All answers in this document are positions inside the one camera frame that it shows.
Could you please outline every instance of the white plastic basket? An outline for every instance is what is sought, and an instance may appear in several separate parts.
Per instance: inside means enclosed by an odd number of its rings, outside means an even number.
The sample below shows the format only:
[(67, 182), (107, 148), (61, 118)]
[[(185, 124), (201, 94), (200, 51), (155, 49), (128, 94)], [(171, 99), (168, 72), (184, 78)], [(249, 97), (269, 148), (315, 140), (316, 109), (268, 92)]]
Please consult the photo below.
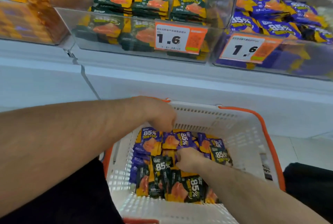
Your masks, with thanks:
[[(279, 160), (262, 117), (243, 108), (210, 106), (166, 100), (177, 111), (175, 128), (213, 134), (223, 139), (234, 168), (265, 179), (260, 159), (264, 149), (274, 183), (284, 190)], [(133, 145), (142, 125), (113, 147), (106, 180), (122, 217), (157, 219), (163, 223), (237, 223), (223, 204), (190, 204), (137, 197), (129, 184)]]

